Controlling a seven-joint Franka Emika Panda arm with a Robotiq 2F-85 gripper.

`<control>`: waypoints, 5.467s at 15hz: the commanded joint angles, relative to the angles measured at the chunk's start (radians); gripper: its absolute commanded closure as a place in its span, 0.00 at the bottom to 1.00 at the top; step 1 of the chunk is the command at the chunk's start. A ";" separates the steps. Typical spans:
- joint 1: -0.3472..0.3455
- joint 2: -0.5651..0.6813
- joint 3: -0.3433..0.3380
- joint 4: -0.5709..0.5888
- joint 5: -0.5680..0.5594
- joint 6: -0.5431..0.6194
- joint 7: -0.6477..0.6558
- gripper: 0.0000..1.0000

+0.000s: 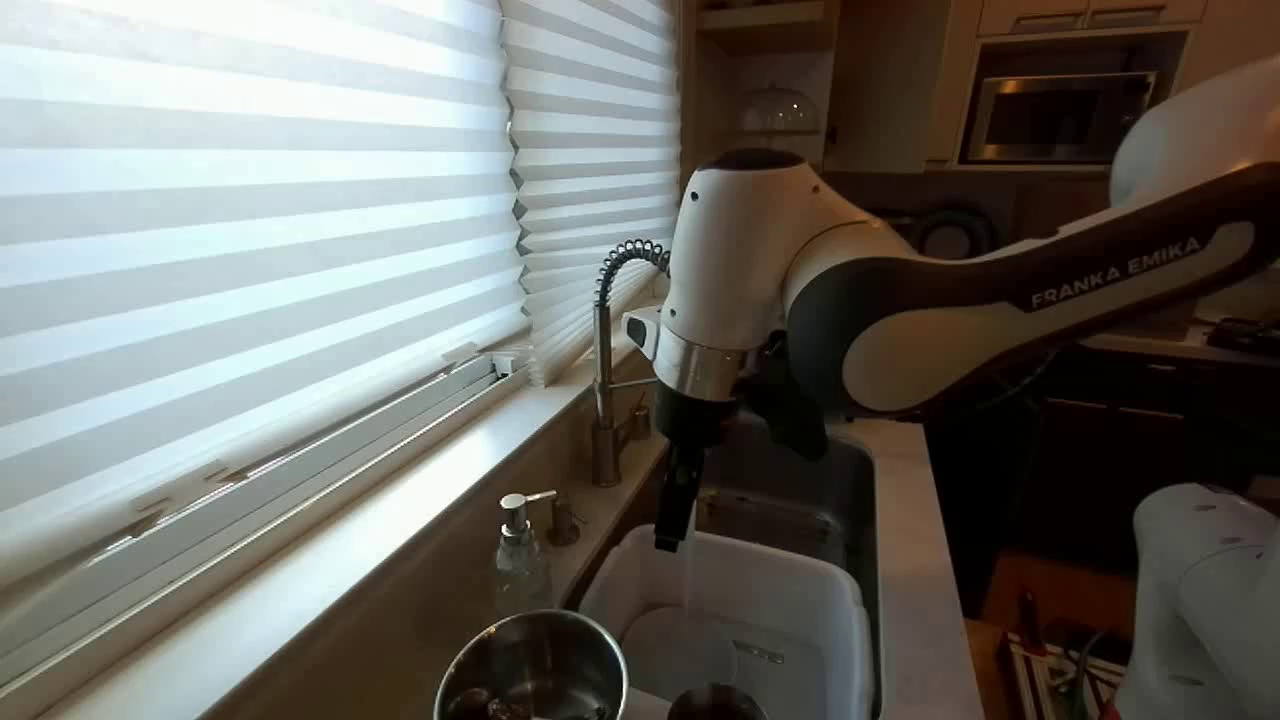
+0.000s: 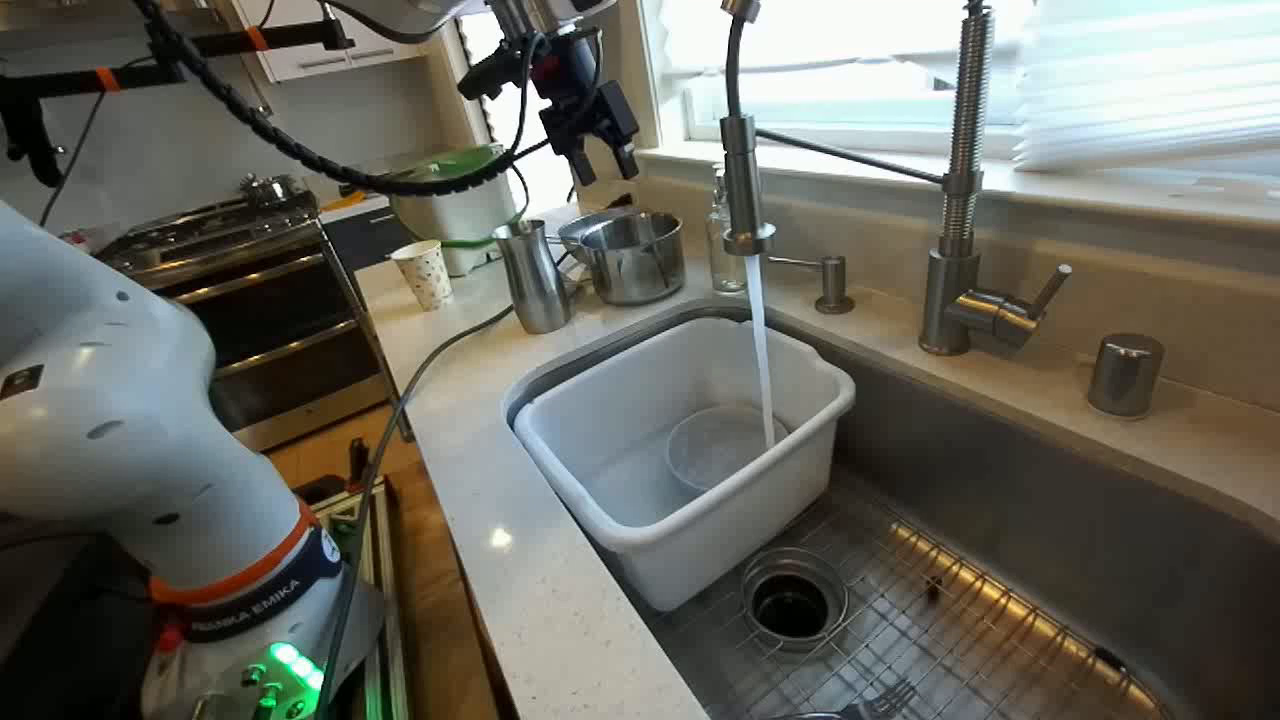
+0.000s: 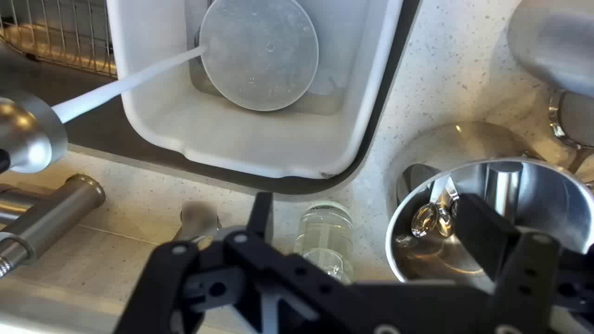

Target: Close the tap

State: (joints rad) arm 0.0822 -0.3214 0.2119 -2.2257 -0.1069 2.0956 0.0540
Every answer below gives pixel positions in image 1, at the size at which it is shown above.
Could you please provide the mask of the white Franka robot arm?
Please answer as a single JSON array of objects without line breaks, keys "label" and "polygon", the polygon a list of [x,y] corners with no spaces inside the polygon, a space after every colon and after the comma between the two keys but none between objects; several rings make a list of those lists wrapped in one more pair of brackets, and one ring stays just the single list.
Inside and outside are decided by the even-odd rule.
[{"label": "white Franka robot arm", "polygon": [[1277,197],[1277,57],[1147,108],[1099,210],[968,261],[915,251],[786,152],[697,169],[643,342],[671,443],[657,544],[684,540],[703,450],[754,376],[782,376],[758,413],[799,450],[843,413],[922,419],[996,367],[1267,266]]}]

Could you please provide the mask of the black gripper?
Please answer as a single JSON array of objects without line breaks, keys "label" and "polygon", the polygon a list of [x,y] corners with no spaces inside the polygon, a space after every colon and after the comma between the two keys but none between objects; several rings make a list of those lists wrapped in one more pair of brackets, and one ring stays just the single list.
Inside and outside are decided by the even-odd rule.
[{"label": "black gripper", "polygon": [[697,399],[667,382],[657,387],[657,427],[677,443],[667,450],[667,477],[657,513],[657,547],[677,551],[688,536],[697,490],[703,480],[703,450],[724,440],[733,399]]}]

